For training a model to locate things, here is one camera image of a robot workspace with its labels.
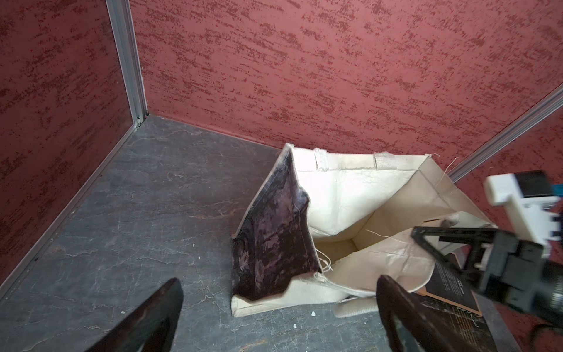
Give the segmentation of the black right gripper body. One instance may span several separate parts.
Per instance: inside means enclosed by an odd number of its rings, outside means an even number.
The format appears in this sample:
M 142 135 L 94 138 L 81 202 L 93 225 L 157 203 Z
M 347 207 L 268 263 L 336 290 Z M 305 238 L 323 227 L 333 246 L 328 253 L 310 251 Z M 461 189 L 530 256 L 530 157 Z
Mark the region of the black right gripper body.
M 562 327 L 562 265 L 542 257 L 539 243 L 504 230 L 480 230 L 476 242 L 491 245 L 485 268 L 472 276 L 481 295 L 518 312 Z

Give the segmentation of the beige canvas tote bag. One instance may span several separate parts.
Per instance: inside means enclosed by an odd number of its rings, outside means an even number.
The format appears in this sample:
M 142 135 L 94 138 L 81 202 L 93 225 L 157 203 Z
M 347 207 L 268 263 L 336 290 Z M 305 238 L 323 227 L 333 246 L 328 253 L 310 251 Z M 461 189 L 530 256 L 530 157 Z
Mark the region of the beige canvas tote bag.
M 413 293 L 433 275 L 415 227 L 490 226 L 431 155 L 285 145 L 233 236 L 232 314 L 311 304 L 333 304 L 338 318 L 375 312 L 381 276 Z

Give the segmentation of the thin black book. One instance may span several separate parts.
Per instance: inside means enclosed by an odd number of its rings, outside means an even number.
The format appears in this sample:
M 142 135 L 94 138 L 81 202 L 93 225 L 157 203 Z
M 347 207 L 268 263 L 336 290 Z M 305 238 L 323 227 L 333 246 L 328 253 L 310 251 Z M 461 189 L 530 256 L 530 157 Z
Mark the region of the thin black book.
M 467 288 L 449 269 L 444 268 L 439 263 L 435 263 L 430 279 L 424 287 L 416 291 L 416 294 L 451 304 L 478 317 L 483 316 L 472 290 Z

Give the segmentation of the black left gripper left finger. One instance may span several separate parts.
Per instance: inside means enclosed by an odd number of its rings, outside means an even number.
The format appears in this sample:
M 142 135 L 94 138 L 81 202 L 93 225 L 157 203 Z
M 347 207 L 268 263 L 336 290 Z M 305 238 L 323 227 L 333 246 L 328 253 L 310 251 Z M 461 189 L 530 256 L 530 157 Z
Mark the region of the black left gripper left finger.
M 168 280 L 88 350 L 170 351 L 183 298 L 180 280 Z

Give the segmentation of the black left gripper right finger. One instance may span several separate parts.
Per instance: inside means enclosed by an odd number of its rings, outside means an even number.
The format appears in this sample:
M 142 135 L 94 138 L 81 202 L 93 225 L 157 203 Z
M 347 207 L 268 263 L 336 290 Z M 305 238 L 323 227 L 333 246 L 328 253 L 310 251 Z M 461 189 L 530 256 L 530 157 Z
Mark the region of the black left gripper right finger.
M 398 325 L 403 326 L 424 351 L 476 350 L 388 275 L 378 279 L 376 301 L 392 351 L 405 350 Z

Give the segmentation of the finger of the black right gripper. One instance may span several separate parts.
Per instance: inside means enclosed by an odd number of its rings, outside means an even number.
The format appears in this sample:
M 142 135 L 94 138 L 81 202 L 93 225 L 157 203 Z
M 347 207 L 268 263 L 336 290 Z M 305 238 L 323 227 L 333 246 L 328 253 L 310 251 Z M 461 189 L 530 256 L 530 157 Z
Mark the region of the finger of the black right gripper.
M 482 227 L 461 227 L 461 228 L 440 228 L 440 227 L 415 227 L 412 230 L 411 237 L 414 242 L 422 249 L 427 251 L 434 260 L 444 268 L 449 269 L 457 275 L 478 275 L 480 268 L 475 265 L 481 260 L 485 254 L 482 248 L 483 244 L 492 244 L 494 242 L 497 229 Z M 470 252 L 467 255 L 464 267 L 457 267 L 449 260 L 440 249 L 435 247 L 429 238 L 437 239 L 438 242 L 446 242 L 453 244 L 461 244 L 462 246 L 470 246 Z

